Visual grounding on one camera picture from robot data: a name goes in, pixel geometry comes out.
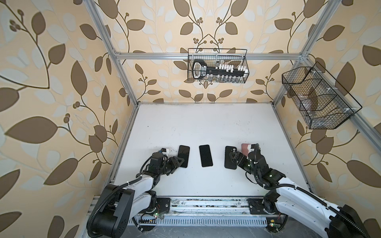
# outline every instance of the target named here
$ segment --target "wall-mounted basket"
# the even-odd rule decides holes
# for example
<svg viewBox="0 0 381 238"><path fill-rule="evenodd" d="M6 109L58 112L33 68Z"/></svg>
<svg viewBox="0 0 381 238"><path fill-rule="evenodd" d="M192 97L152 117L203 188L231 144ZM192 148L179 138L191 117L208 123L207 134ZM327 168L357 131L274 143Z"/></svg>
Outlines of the wall-mounted basket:
<svg viewBox="0 0 381 238"><path fill-rule="evenodd" d="M188 81L245 83L250 73L246 53L244 49L189 48Z"/></svg>
<svg viewBox="0 0 381 238"><path fill-rule="evenodd" d="M323 73L332 77L335 86L325 81ZM336 129L362 108L319 62L313 67L299 67L283 73L282 84L309 129Z"/></svg>

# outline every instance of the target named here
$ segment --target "smartphone screen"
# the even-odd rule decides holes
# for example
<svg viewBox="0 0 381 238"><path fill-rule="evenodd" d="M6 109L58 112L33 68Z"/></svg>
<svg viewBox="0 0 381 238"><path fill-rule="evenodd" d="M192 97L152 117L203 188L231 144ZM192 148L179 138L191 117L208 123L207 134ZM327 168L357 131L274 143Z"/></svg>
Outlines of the smartphone screen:
<svg viewBox="0 0 381 238"><path fill-rule="evenodd" d="M179 152L177 154L177 157L184 159L184 162L182 163L182 165L180 165L180 167L188 167L189 149L189 146L179 146Z"/></svg>
<svg viewBox="0 0 381 238"><path fill-rule="evenodd" d="M209 145L200 145L201 166L209 167L213 166L212 155L210 153Z"/></svg>
<svg viewBox="0 0 381 238"><path fill-rule="evenodd" d="M233 163L230 158L230 153L237 152L237 148L234 146L225 147L225 168L227 169L237 169L237 164Z"/></svg>

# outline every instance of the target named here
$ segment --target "table surface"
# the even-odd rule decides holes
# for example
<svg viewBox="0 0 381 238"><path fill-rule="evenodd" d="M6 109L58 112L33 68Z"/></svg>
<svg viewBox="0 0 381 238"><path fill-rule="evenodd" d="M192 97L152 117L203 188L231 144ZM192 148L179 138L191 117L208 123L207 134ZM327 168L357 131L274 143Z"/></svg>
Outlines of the table surface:
<svg viewBox="0 0 381 238"><path fill-rule="evenodd" d="M115 185L135 178L142 164L161 148L177 156L190 147L187 168L163 175L158 196L263 196L240 167L224 167L225 147L258 143L270 168L307 189L307 184L270 104L142 104L124 151ZM213 166L202 167L199 146L210 145Z"/></svg>

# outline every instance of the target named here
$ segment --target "black wire basket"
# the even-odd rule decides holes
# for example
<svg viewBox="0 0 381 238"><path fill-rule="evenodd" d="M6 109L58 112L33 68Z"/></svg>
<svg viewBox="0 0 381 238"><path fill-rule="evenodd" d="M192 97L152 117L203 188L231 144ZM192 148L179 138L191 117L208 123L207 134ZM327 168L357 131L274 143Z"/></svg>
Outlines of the black wire basket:
<svg viewBox="0 0 381 238"><path fill-rule="evenodd" d="M188 81L245 83L250 74L246 53L245 49L189 48Z"/></svg>
<svg viewBox="0 0 381 238"><path fill-rule="evenodd" d="M324 72L335 80L334 86L323 78ZM283 73L282 84L309 129L336 129L362 108L319 62L313 67L299 67ZM356 105L350 106L348 100Z"/></svg>

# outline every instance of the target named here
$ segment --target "black smartphone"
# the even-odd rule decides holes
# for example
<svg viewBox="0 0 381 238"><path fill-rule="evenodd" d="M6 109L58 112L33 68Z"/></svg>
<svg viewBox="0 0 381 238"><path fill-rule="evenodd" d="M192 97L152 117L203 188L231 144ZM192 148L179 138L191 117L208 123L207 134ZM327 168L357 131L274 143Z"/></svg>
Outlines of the black smartphone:
<svg viewBox="0 0 381 238"><path fill-rule="evenodd" d="M210 153L209 145L200 145L201 166L209 167L213 166L212 155Z"/></svg>
<svg viewBox="0 0 381 238"><path fill-rule="evenodd" d="M230 153L232 152L237 152L237 148L234 146L225 147L225 168L227 169L237 169L237 164L230 159Z"/></svg>
<svg viewBox="0 0 381 238"><path fill-rule="evenodd" d="M188 167L188 159L189 159L189 146L181 145L179 146L179 152L177 157L184 159L184 162L180 165L180 167L186 168Z"/></svg>

